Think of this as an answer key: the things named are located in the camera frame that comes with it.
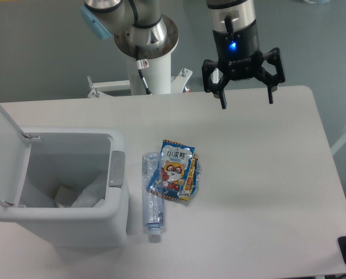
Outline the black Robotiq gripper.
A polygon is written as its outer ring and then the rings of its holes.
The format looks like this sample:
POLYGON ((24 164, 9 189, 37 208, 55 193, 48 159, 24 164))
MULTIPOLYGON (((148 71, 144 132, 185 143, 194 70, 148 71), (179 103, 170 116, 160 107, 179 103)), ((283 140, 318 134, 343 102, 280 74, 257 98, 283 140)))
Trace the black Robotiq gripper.
POLYGON ((226 109, 224 90, 228 82, 253 78, 257 70, 255 78, 267 86, 269 104, 273 104, 273 92, 279 84, 286 81, 280 48, 272 48, 266 53, 260 51, 256 22, 231 34, 226 31, 214 31, 213 36, 218 61, 205 59, 203 62, 201 71, 204 91, 217 95, 222 109, 226 109), (264 62, 273 66, 276 72, 268 72, 262 66, 264 62), (222 77, 217 83, 211 78, 215 69, 222 72, 222 77))

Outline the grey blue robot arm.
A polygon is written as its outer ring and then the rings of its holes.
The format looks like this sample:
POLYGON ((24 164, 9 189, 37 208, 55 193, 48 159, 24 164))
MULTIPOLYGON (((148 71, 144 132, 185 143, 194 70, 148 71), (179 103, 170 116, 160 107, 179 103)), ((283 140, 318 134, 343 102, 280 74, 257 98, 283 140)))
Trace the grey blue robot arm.
MULTIPOLYGON (((280 50, 261 52, 253 1, 208 1, 207 7, 218 59, 206 59, 201 67, 205 92, 225 107, 230 81, 256 78, 268 94, 276 91, 285 81, 280 50)), ((98 38, 113 38, 126 56, 132 95, 174 92, 171 54, 179 34, 160 1, 85 1, 81 13, 98 38)))

